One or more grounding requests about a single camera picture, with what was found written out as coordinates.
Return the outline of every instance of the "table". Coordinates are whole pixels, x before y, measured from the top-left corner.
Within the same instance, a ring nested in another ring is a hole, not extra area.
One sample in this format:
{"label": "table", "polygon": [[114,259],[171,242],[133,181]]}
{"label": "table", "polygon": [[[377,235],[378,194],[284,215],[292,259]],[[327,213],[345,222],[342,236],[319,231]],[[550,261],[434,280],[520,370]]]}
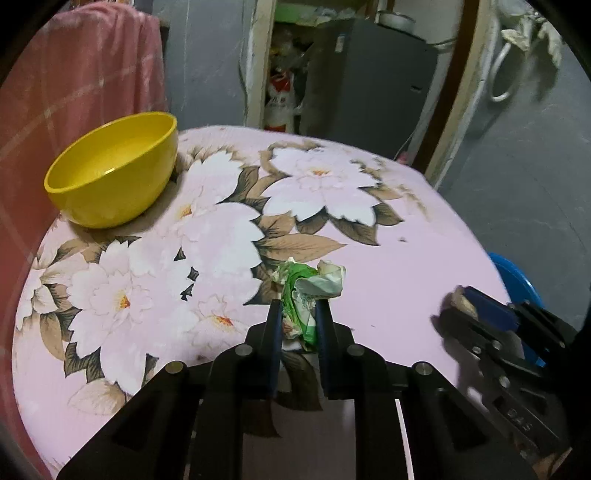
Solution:
{"label": "table", "polygon": [[[387,361],[428,361],[456,384],[454,352],[433,326],[446,294],[473,285],[509,301],[486,252],[418,172],[323,140],[185,131],[171,181],[143,215],[109,231],[59,217],[34,258],[12,373],[52,475],[168,361],[209,361],[264,322],[278,293],[269,275],[289,257],[344,265],[335,321]],[[284,360],[273,422],[245,439],[245,478],[354,478],[351,404],[313,387],[291,395],[317,370],[298,353]]]}

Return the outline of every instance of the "gray refrigerator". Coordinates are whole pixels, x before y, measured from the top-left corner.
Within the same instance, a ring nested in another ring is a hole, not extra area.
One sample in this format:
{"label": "gray refrigerator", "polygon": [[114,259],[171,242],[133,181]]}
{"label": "gray refrigerator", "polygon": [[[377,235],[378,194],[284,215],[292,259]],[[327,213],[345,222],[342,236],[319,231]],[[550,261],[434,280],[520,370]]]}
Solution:
{"label": "gray refrigerator", "polygon": [[360,19],[318,28],[312,48],[300,134],[393,158],[417,126],[437,50]]}

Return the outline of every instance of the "white flower print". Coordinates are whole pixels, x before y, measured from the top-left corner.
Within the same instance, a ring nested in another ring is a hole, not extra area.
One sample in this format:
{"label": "white flower print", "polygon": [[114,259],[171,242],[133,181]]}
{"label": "white flower print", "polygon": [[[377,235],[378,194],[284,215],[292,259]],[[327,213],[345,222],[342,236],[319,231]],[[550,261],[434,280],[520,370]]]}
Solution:
{"label": "white flower print", "polygon": [[261,259],[252,242],[263,234],[251,220],[259,213],[241,203],[219,203],[234,192],[241,171],[241,163],[226,151],[195,161],[143,218],[125,227],[125,234],[156,232],[171,248],[182,248],[200,272],[220,275],[255,267]]}
{"label": "white flower print", "polygon": [[264,196],[270,197],[264,215],[291,211],[302,221],[326,208],[328,214],[338,219],[368,226],[375,223],[372,207],[379,200],[359,187],[374,187],[377,180],[362,172],[359,165],[323,147],[308,151],[275,148],[273,153],[273,166],[289,176],[264,191]]}
{"label": "white flower print", "polygon": [[[100,347],[106,379],[135,393],[141,386],[145,349],[141,343],[123,343],[121,339],[149,318],[154,292],[134,282],[127,244],[112,242],[98,264],[91,263],[87,270],[72,276],[67,292],[71,304],[82,310],[69,327],[74,331],[72,342],[78,356],[82,358]],[[109,362],[113,357],[118,359],[114,367]]]}
{"label": "white flower print", "polygon": [[43,257],[40,249],[40,253],[37,255],[33,259],[31,270],[18,302],[15,324],[18,330],[22,329],[23,319],[30,317],[33,311],[41,314],[57,310],[57,305],[46,285],[60,283],[69,286],[72,274],[86,268],[86,261],[81,254],[72,255],[53,265],[49,265],[49,263],[55,258],[55,254],[51,260],[48,260],[50,255]]}
{"label": "white flower print", "polygon": [[189,366],[211,361],[243,342],[248,328],[267,318],[267,305],[244,305],[260,285],[261,280],[246,273],[200,276],[184,302],[191,311],[190,320],[185,318],[174,340],[167,334],[166,345],[151,347],[150,354],[159,359],[156,370],[172,360],[182,360]]}
{"label": "white flower print", "polygon": [[220,278],[209,284],[196,284],[189,301],[199,318],[192,331],[193,346],[206,359],[213,360],[225,349],[242,343],[252,325],[267,318],[267,305],[243,305],[258,289],[256,278]]}
{"label": "white flower print", "polygon": [[198,270],[191,270],[187,260],[174,260],[179,245],[176,237],[160,237],[151,232],[144,235],[129,246],[130,272],[140,284],[146,282],[143,275],[163,280],[167,291],[173,297],[181,298],[180,293],[195,281],[200,273]]}
{"label": "white flower print", "polygon": [[59,214],[49,227],[37,251],[39,265],[48,267],[55,260],[58,249],[65,242],[74,240],[84,233],[84,230],[65,220]]}

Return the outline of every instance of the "metal pot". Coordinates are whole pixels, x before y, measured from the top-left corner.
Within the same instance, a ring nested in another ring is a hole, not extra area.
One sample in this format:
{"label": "metal pot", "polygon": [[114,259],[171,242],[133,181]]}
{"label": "metal pot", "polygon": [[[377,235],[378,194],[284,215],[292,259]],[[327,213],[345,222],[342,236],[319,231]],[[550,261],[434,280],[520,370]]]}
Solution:
{"label": "metal pot", "polygon": [[412,34],[414,31],[414,19],[396,12],[380,10],[378,12],[378,24]]}

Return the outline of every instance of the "bowl rim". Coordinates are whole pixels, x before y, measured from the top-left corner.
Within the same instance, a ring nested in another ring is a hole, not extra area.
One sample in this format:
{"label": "bowl rim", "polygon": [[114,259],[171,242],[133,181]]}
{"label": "bowl rim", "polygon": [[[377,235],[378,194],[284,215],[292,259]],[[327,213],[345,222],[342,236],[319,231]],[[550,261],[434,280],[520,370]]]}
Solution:
{"label": "bowl rim", "polygon": [[[155,142],[153,142],[152,144],[150,144],[148,147],[146,147],[146,149],[142,150],[139,154],[137,154],[135,157],[130,158],[128,161],[122,163],[121,165],[113,168],[112,170],[110,170],[108,173],[103,173],[101,176],[91,179],[91,180],[87,180],[84,182],[80,182],[80,183],[75,183],[72,185],[68,185],[66,187],[61,187],[61,188],[54,188],[54,187],[50,187],[49,183],[48,183],[48,179],[49,179],[49,175],[51,175],[51,171],[53,170],[53,167],[56,166],[56,164],[60,161],[60,159],[62,157],[64,157],[75,145],[77,145],[79,142],[82,142],[86,137],[91,136],[92,134],[94,134],[96,131],[101,130],[103,128],[107,128],[111,125],[126,121],[129,118],[134,118],[134,117],[138,117],[138,116],[166,116],[170,119],[172,119],[173,121],[173,125],[172,127],[164,134],[162,135],[162,137],[160,137],[158,140],[156,140]],[[177,118],[172,115],[171,113],[168,112],[140,112],[140,113],[133,113],[132,115],[126,115],[126,116],[122,116],[120,118],[116,118],[113,121],[110,121],[106,124],[103,124],[93,130],[91,130],[90,132],[88,132],[87,134],[82,135],[78,140],[75,140],[74,142],[72,142],[62,153],[60,153],[57,158],[53,161],[53,163],[51,164],[51,167],[49,167],[49,170],[47,170],[47,173],[45,174],[45,178],[43,180],[43,185],[45,187],[45,190],[47,193],[65,193],[65,192],[71,192],[72,190],[76,190],[79,189],[80,187],[83,187],[85,185],[88,185],[96,180],[101,179],[102,177],[104,177],[105,175],[108,175],[109,173],[112,173],[114,171],[120,170],[123,167],[129,165],[130,163],[132,163],[133,161],[135,161],[137,158],[141,157],[142,155],[144,155],[146,152],[148,152],[149,150],[153,149],[154,147],[160,145],[162,142],[164,142],[171,133],[173,133],[176,129],[177,129],[177,124],[178,124],[178,120]]]}

